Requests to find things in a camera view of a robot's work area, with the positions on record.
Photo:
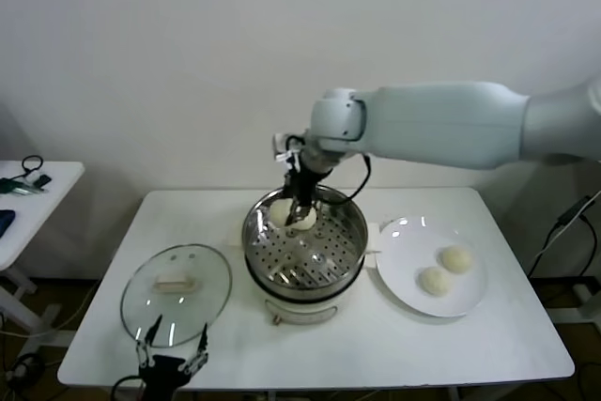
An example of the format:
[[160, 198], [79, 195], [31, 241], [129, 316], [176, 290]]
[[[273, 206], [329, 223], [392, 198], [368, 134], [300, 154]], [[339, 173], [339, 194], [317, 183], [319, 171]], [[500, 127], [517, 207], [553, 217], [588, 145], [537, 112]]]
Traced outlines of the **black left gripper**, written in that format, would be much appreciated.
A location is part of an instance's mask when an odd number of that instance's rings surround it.
[[158, 315], [144, 339], [136, 341], [139, 377], [145, 384], [142, 401], [170, 401], [208, 362], [208, 324], [204, 325], [196, 351], [188, 361], [171, 356], [153, 358], [151, 349], [161, 323], [162, 315]]

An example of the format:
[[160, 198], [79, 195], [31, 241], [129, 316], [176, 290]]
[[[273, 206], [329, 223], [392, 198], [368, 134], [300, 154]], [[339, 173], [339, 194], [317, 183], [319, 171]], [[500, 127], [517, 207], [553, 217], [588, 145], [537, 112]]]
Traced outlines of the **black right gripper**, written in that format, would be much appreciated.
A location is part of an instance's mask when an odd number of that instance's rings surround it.
[[299, 207], [301, 220], [306, 223], [314, 221], [314, 207], [312, 206], [316, 196], [316, 186], [331, 171], [316, 173], [303, 164], [300, 170], [291, 167], [285, 174], [284, 198], [289, 198], [289, 212], [285, 218], [285, 226], [289, 227], [299, 221]]

